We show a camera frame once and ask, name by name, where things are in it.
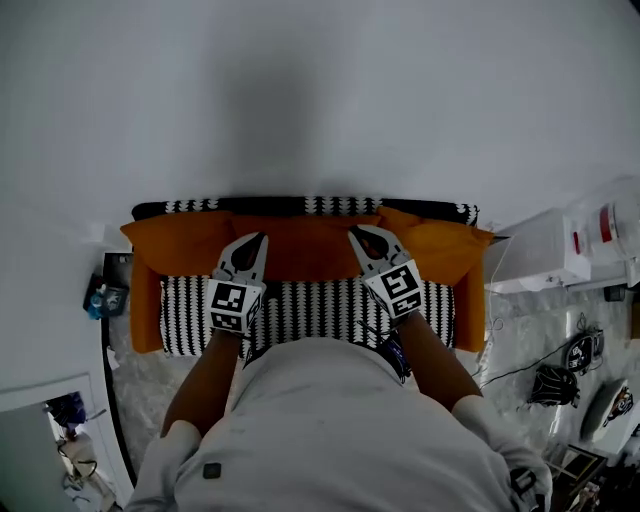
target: marble floor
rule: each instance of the marble floor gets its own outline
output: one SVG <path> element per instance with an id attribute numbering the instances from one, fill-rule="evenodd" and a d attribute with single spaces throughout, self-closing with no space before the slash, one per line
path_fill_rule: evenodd
<path id="1" fill-rule="evenodd" d="M 119 278 L 130 282 L 131 258 L 118 261 L 115 267 Z M 570 293 L 564 289 L 491 297 L 486 294 L 487 304 L 489 300 L 495 329 L 489 331 L 493 343 L 485 369 L 475 376 L 480 384 L 527 366 L 558 348 L 577 331 L 580 313 L 584 313 L 588 323 L 597 322 L 605 332 L 602 366 L 578 377 L 581 401 L 577 409 L 526 405 L 534 368 L 496 380 L 483 389 L 518 435 L 540 452 L 557 442 L 580 444 L 580 423 L 603 382 L 626 376 L 632 391 L 640 395 L 640 340 L 630 340 L 629 294 L 624 302 L 617 303 L 605 302 L 602 290 Z M 488 309 L 487 326 L 491 325 Z M 118 412 L 137 472 L 147 444 L 158 434 L 169 402 L 196 359 L 167 358 L 162 352 L 144 355 L 133 352 L 128 309 L 125 315 L 110 321 L 109 335 L 119 364 L 113 371 Z M 545 362 L 558 363 L 562 352 Z M 458 356 L 471 373 L 478 370 L 475 354 Z"/>

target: white appliance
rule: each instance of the white appliance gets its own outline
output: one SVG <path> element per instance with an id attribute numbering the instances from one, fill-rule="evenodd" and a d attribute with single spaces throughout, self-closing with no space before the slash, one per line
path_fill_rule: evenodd
<path id="1" fill-rule="evenodd" d="M 591 263 L 577 253 L 575 231 L 575 222 L 554 209 L 500 232 L 510 238 L 485 252 L 485 287 L 516 293 L 589 281 Z"/>

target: striped pillow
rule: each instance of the striped pillow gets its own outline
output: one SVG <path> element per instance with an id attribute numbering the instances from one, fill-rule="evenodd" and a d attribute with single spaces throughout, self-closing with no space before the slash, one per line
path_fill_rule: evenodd
<path id="1" fill-rule="evenodd" d="M 209 276 L 163 276 L 160 332 L 172 356 L 202 354 L 212 329 L 205 320 Z M 421 283 L 421 313 L 443 343 L 453 345 L 453 288 Z M 369 296 L 361 279 L 311 282 L 268 282 L 265 306 L 245 336 L 240 357 L 277 343 L 305 337 L 331 337 L 375 347 L 380 339 L 366 329 L 389 329 L 389 317 Z"/>

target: black and white striped pillow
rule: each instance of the black and white striped pillow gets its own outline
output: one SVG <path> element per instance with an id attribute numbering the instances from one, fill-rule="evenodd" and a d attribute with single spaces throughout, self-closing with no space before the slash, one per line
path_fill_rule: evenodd
<path id="1" fill-rule="evenodd" d="M 467 203 L 445 203 L 415 199 L 375 197 L 214 197 L 183 201 L 141 203 L 131 212 L 135 220 L 180 212 L 211 212 L 225 210 L 237 215 L 375 215 L 379 206 L 388 206 L 425 219 L 446 220 L 467 226 L 478 221 L 478 207 Z"/>
<path id="2" fill-rule="evenodd" d="M 205 320 L 209 276 L 163 276 L 160 332 L 167 354 L 202 354 L 212 329 Z M 454 339 L 453 288 L 422 282 L 421 313 L 447 346 Z M 277 343 L 305 337 L 331 337 L 375 347 L 374 331 L 389 329 L 389 317 L 369 296 L 361 279 L 311 282 L 269 282 L 265 306 L 244 338 L 241 357 Z"/>

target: black button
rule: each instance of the black button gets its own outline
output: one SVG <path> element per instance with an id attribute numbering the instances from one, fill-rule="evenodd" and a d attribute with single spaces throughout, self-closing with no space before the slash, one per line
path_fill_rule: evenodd
<path id="1" fill-rule="evenodd" d="M 205 480 L 213 480 L 214 478 L 220 478 L 222 474 L 222 464 L 219 462 L 210 462 L 205 464 L 202 468 L 202 476 Z"/>

